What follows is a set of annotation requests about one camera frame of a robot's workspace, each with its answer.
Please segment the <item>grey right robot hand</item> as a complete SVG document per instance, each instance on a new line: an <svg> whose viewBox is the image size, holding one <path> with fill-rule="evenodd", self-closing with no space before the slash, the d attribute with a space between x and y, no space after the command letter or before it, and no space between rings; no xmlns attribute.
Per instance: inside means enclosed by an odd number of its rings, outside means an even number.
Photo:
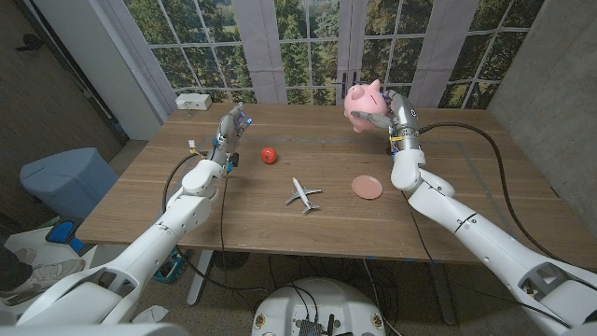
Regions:
<svg viewBox="0 0 597 336"><path fill-rule="evenodd" d="M367 125L385 129L390 135L390 148L393 152L421 149L418 117L410 101L393 90L385 91L382 98L387 107L384 114L353 110L350 116Z"/></svg>

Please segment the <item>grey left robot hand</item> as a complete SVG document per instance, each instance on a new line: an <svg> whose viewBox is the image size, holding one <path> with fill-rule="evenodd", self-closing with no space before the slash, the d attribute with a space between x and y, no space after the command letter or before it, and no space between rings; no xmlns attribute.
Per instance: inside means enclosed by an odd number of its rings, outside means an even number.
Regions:
<svg viewBox="0 0 597 336"><path fill-rule="evenodd" d="M244 103L239 102L221 120L213 138L213 148L208 151L207 159L223 166L229 173L238 166L239 154L236 152L244 131L251 125L252 119L244 113Z"/></svg>

